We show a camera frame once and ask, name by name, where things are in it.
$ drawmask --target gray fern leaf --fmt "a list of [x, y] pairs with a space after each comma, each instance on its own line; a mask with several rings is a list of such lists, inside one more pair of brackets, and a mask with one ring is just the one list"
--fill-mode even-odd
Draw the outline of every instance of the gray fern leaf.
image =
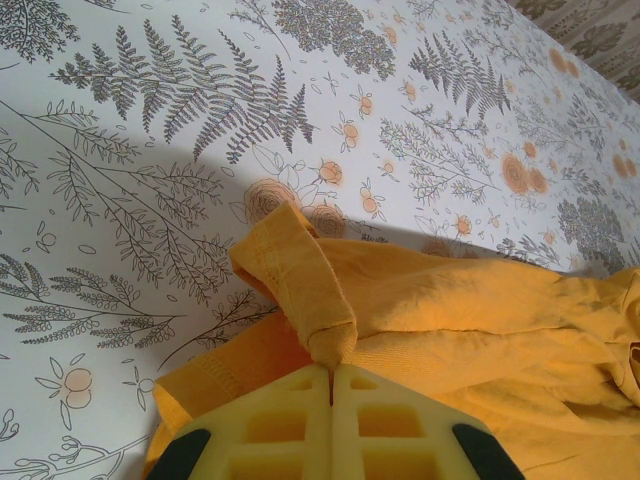
[[448, 97], [452, 96], [455, 104], [466, 92], [465, 109], [467, 114], [474, 105], [478, 106], [480, 119], [489, 108], [498, 107], [504, 114], [503, 105], [511, 109], [511, 104], [504, 90], [502, 75], [496, 82], [495, 73], [491, 61], [487, 59], [487, 67], [483, 67], [473, 51], [463, 44], [466, 54], [453, 43], [443, 31], [442, 39], [433, 34], [433, 44], [424, 39], [425, 51], [418, 48], [413, 54], [409, 67], [424, 75], [426, 80], [431, 80], [436, 90], [442, 90]]

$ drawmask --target orange flower print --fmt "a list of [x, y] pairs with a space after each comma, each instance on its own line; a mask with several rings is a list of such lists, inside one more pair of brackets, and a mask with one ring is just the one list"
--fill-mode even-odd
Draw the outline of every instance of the orange flower print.
[[616, 170], [616, 173], [620, 178], [627, 178], [629, 175], [627, 173], [627, 167], [624, 164], [624, 160], [618, 153], [613, 156], [613, 168]]
[[71, 430], [71, 411], [85, 408], [91, 403], [91, 384], [93, 382], [91, 372], [86, 368], [74, 367], [82, 358], [84, 353], [77, 355], [69, 363], [69, 370], [65, 372], [60, 363], [53, 357], [49, 358], [49, 363], [53, 374], [57, 380], [49, 380], [47, 378], [36, 377], [35, 380], [44, 388], [54, 390], [49, 398], [60, 395], [60, 416], [62, 423]]
[[555, 48], [550, 48], [549, 58], [551, 59], [551, 63], [553, 63], [553, 66], [556, 67], [556, 70], [561, 73], [566, 73], [567, 64], [564, 61], [564, 57], [558, 50], [556, 50]]
[[538, 149], [536, 148], [534, 143], [524, 142], [524, 153], [529, 158], [536, 158], [536, 155], [538, 154]]
[[402, 15], [400, 15], [398, 10], [396, 10], [396, 7], [393, 7], [393, 10], [396, 12], [396, 13], [393, 14], [393, 19], [395, 20], [395, 22], [399, 23], [400, 25], [406, 25], [407, 24], [407, 19], [405, 17], [403, 17]]
[[340, 125], [332, 126], [334, 132], [344, 137], [342, 146], [340, 147], [340, 153], [347, 150], [351, 151], [352, 148], [358, 144], [358, 129], [353, 125], [353, 120], [347, 120], [344, 113], [340, 111]]
[[449, 245], [442, 240], [429, 240], [424, 247], [422, 247], [422, 253], [435, 257], [453, 258], [453, 252], [449, 248]]
[[384, 214], [380, 211], [380, 207], [382, 206], [380, 202], [383, 202], [385, 198], [371, 193], [371, 179], [367, 178], [366, 182], [362, 182], [360, 196], [362, 197], [362, 208], [365, 212], [371, 214], [372, 219], [380, 217], [383, 222], [387, 221]]
[[313, 209], [309, 222], [321, 237], [329, 238], [342, 238], [347, 226], [342, 211], [337, 206], [326, 204]]
[[393, 165], [389, 162], [386, 162], [382, 167], [378, 167], [378, 170], [382, 172], [383, 177], [389, 177], [394, 182], [399, 182], [399, 180], [393, 176]]
[[247, 223], [258, 223], [286, 202], [291, 203], [297, 210], [302, 208], [298, 194], [288, 185], [270, 178], [257, 181], [244, 194]]
[[502, 175], [513, 193], [524, 195], [529, 190], [527, 171], [518, 157], [511, 153], [502, 158]]
[[494, 215], [493, 212], [491, 211], [491, 209], [489, 209], [489, 213], [491, 214], [491, 218], [489, 218], [489, 221], [487, 222], [487, 224], [491, 224], [493, 225], [493, 228], [498, 228], [500, 226], [500, 215]]
[[373, 102], [371, 101], [371, 93], [365, 94], [362, 90], [362, 86], [358, 85], [358, 94], [349, 95], [351, 98], [360, 103], [360, 109], [358, 110], [358, 115], [360, 118], [364, 120], [365, 115], [371, 115], [371, 111], [373, 109]]
[[629, 173], [629, 175], [631, 175], [632, 177], [635, 177], [638, 175], [636, 164], [633, 163], [630, 158], [627, 158], [625, 160], [625, 165], [627, 166], [627, 172]]
[[537, 168], [529, 170], [528, 175], [529, 185], [538, 193], [547, 193], [549, 190], [549, 184], [544, 175]]
[[458, 229], [458, 235], [462, 235], [466, 237], [471, 234], [471, 220], [466, 215], [458, 215], [458, 219], [456, 220], [455, 227]]
[[542, 239], [545, 241], [547, 245], [553, 245], [556, 243], [556, 232], [553, 230], [547, 229], [546, 232], [542, 232]]
[[396, 33], [396, 31], [393, 28], [385, 27], [384, 25], [382, 27], [379, 27], [379, 29], [382, 30], [384, 34], [387, 36], [391, 46], [393, 48], [396, 48], [396, 44], [398, 43], [398, 34]]
[[489, 160], [493, 160], [494, 158], [496, 158], [496, 149], [489, 148], [484, 142], [482, 143], [482, 153]]
[[409, 99], [409, 101], [413, 103], [416, 99], [416, 87], [411, 85], [406, 80], [403, 80], [402, 83], [403, 85], [398, 89], [398, 91], [402, 92], [403, 95], [405, 95]]
[[155, 382], [150, 378], [140, 379], [140, 372], [138, 372], [138, 367], [133, 367], [133, 378], [135, 381], [122, 382], [125, 385], [129, 385], [130, 387], [136, 387], [136, 397], [138, 398], [138, 405], [143, 412], [147, 411], [147, 399], [145, 398], [145, 394], [150, 393], [153, 390]]
[[576, 64], [571, 60], [567, 60], [565, 62], [567, 64], [567, 71], [571, 74], [573, 78], [580, 78], [580, 70], [576, 67]]
[[342, 180], [342, 168], [336, 162], [325, 162], [322, 160], [322, 166], [318, 171], [320, 178], [327, 183], [340, 185]]

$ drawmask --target yellow fabric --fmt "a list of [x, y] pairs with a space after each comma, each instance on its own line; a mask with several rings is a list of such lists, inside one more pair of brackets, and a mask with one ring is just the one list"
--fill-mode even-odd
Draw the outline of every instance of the yellow fabric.
[[288, 205], [231, 258], [286, 319], [157, 381], [149, 465], [189, 419], [309, 363], [302, 345], [479, 418], [527, 478], [640, 478], [640, 270], [602, 281], [320, 239]]

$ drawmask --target black rubber tip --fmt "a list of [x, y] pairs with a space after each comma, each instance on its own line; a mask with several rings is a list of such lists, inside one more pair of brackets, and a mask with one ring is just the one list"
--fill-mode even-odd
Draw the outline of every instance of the black rubber tip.
[[480, 480], [524, 480], [496, 437], [465, 423], [452, 430]]
[[189, 480], [209, 438], [211, 433], [201, 428], [171, 442], [147, 480]]

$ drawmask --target floral bedsheet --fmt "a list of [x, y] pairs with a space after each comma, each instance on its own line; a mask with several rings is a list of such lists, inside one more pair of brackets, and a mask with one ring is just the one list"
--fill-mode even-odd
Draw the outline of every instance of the floral bedsheet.
[[0, 5], [0, 477], [139, 474], [154, 379], [274, 307], [228, 248], [321, 235], [640, 264], [640, 109], [500, 0]]

